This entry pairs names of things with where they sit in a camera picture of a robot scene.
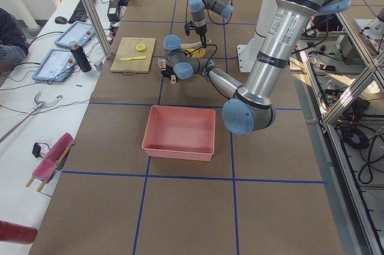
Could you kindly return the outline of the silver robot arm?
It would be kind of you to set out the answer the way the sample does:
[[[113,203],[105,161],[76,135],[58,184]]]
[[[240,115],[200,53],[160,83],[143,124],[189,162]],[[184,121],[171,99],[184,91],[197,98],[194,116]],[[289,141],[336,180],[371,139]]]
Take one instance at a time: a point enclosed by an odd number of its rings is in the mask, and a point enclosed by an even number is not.
[[[224,19],[230,19],[233,12],[233,0],[188,0],[191,20],[186,22],[184,30],[187,36],[195,31],[200,37],[203,48],[207,47],[205,10],[212,11]]]
[[[232,133],[246,135],[262,130],[275,120],[272,90],[310,18],[345,11],[351,1],[276,0],[277,11],[245,83],[219,69],[210,59],[188,57],[176,35],[164,38],[166,65],[181,80],[201,75],[227,97],[222,117]]]

